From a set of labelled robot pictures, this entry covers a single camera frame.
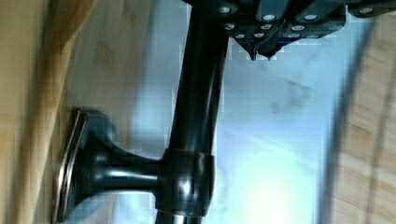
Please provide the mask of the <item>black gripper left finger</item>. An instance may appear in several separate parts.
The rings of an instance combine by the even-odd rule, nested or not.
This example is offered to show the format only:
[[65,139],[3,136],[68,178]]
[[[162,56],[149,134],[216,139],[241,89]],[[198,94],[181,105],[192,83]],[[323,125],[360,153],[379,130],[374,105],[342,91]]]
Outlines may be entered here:
[[260,54],[270,60],[284,46],[285,0],[183,0],[213,16],[252,61]]

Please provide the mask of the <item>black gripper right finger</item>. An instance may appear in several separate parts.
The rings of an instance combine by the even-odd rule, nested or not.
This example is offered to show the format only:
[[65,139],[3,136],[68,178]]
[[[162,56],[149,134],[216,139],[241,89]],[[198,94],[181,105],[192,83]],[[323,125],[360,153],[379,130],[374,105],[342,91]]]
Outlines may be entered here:
[[340,30],[346,13],[372,18],[395,11],[395,0],[258,0],[257,19],[269,26],[257,52],[270,59],[301,38],[322,38]]

